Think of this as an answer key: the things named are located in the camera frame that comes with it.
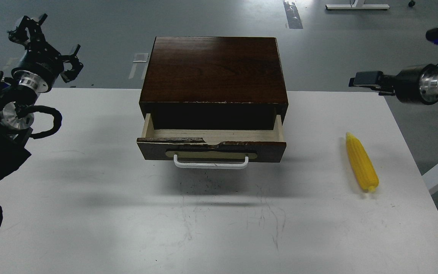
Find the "drawer front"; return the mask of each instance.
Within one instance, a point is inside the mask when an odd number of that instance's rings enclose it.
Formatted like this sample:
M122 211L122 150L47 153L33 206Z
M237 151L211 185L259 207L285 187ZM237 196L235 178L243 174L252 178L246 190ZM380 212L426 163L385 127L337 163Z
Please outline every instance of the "drawer front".
M137 144L146 160L173 160L173 154L178 153L179 157L185 156L182 160L191 161L244 161L248 155L251 162L269 163L280 162L287 147L286 142L233 141L210 145L202 138L138 138Z

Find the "dark wood top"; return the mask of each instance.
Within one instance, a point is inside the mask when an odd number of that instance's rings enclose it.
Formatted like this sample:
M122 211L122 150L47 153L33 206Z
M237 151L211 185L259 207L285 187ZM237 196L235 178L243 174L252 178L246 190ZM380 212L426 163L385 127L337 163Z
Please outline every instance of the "dark wood top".
M155 38L140 107L156 128L269 129L287 106L276 38Z
M140 101L286 104L276 38L157 37Z

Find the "open drawer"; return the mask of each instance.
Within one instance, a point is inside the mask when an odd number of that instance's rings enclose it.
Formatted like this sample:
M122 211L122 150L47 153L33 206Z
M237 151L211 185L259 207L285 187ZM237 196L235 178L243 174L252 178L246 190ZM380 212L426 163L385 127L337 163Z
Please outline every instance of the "open drawer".
M155 129L146 114L137 144L146 160L280 162L287 146L282 120L276 115L271 130Z

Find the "white table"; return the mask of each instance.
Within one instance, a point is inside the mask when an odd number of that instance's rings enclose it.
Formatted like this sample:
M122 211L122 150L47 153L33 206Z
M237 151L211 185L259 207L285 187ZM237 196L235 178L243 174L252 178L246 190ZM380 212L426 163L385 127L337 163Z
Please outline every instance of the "white table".
M384 99L288 96L281 163L188 170L143 160L139 90L42 95L63 126L0 182L0 273L438 273L438 212ZM378 172L373 195L346 131Z

